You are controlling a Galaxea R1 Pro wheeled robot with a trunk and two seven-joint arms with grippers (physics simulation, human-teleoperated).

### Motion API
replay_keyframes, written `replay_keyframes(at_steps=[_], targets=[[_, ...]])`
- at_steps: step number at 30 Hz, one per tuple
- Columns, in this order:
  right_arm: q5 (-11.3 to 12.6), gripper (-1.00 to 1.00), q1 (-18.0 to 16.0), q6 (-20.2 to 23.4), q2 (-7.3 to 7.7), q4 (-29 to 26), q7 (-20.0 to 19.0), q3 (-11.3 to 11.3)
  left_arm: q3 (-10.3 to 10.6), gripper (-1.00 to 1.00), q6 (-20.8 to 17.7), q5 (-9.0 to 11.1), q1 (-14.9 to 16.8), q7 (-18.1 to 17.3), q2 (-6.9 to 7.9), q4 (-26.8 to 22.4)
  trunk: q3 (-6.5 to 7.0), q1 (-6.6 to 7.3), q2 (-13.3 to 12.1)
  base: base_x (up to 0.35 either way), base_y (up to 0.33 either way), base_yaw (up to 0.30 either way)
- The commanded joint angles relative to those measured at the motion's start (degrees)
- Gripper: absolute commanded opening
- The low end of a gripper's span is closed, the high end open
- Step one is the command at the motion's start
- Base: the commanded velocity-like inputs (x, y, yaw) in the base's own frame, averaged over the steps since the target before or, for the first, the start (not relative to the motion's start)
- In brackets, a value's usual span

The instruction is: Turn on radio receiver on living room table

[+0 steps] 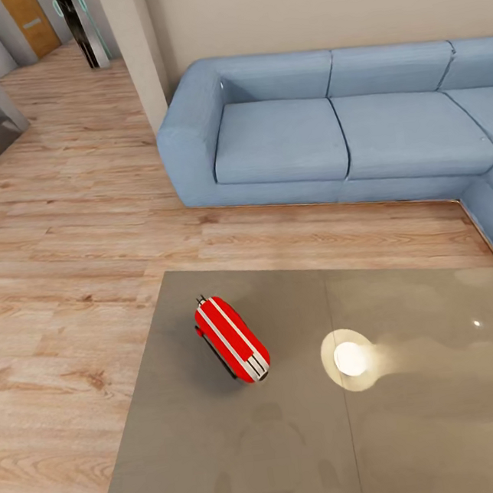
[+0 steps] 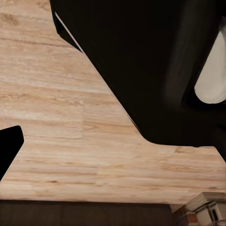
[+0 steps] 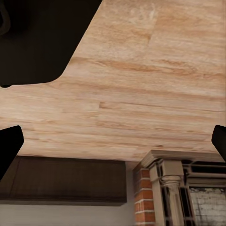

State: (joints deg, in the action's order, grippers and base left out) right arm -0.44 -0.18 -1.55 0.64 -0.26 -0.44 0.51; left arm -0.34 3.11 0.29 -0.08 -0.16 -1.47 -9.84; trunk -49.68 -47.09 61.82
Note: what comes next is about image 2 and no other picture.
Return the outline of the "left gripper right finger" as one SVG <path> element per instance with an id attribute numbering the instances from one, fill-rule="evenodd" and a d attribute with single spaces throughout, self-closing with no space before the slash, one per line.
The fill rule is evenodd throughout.
<path id="1" fill-rule="evenodd" d="M 216 125 L 211 141 L 226 162 L 226 127 Z"/>

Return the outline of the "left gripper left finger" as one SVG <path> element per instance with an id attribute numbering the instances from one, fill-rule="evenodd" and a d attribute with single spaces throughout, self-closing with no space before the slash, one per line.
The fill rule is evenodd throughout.
<path id="1" fill-rule="evenodd" d="M 0 130 L 0 181 L 24 144 L 19 125 Z"/>

